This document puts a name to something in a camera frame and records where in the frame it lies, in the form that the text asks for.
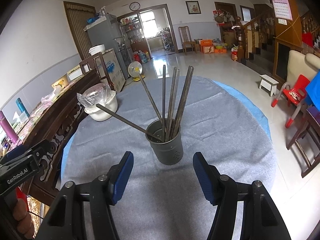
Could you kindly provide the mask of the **person's left hand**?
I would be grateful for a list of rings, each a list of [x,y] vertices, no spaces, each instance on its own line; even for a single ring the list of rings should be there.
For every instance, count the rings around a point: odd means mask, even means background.
[[[26,239],[34,239],[34,224],[31,215],[27,210],[27,205],[23,199],[17,199],[16,205],[13,208],[12,215],[17,221],[17,231],[21,233]]]

